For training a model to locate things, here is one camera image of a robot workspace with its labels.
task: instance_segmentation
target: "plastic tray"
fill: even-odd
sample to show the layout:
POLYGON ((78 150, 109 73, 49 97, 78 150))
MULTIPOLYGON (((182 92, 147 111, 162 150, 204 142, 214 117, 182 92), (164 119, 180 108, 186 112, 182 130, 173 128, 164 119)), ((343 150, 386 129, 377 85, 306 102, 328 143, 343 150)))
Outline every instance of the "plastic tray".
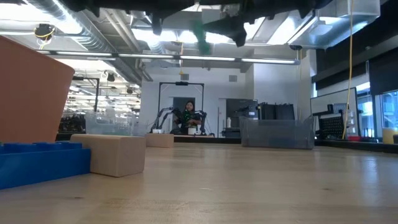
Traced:
POLYGON ((304 122, 240 117, 242 146, 313 149, 313 121, 313 117, 304 122))

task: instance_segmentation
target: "blue lego brick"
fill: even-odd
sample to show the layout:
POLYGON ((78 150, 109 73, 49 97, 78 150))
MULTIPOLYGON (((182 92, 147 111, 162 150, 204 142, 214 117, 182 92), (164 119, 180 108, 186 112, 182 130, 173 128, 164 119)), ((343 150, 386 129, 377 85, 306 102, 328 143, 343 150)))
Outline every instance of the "blue lego brick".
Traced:
POLYGON ((63 144, 59 145, 4 144, 0 153, 0 189, 90 173, 89 149, 65 143, 64 147, 77 148, 65 150, 63 144))

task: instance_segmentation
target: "wooden table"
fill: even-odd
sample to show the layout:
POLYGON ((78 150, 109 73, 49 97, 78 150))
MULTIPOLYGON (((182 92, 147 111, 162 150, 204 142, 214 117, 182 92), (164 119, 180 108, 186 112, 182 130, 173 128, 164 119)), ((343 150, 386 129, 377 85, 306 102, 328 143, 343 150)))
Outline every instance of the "wooden table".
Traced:
POLYGON ((0 223, 398 223, 398 157, 179 144, 141 174, 88 174, 0 191, 0 223))

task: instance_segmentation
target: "box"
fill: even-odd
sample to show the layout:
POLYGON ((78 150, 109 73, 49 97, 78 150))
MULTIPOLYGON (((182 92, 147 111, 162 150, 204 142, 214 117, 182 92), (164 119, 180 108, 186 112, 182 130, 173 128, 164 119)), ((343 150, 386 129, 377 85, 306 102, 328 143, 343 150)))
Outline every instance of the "box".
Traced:
POLYGON ((294 120, 253 120, 240 117, 242 146, 313 149, 313 117, 294 120))
POLYGON ((0 189, 90 173, 90 150, 77 144, 5 144, 0 148, 0 189))
POLYGON ((0 141, 54 141, 74 69, 1 36, 0 49, 0 141))
POLYGON ((93 173, 122 177, 144 170, 144 137, 74 134, 70 141, 81 142, 83 147, 91 149, 93 173))
POLYGON ((146 134, 147 147, 174 147, 173 134, 146 134))

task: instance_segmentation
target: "green object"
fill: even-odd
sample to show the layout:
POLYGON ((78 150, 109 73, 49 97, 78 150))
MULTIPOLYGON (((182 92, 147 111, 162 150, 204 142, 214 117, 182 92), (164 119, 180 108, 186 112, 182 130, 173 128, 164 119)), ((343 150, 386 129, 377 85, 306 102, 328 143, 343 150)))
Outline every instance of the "green object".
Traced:
POLYGON ((210 55, 210 44, 206 42, 206 32, 203 30, 203 24, 201 21, 192 22, 193 34, 198 39, 198 49, 201 55, 210 55))

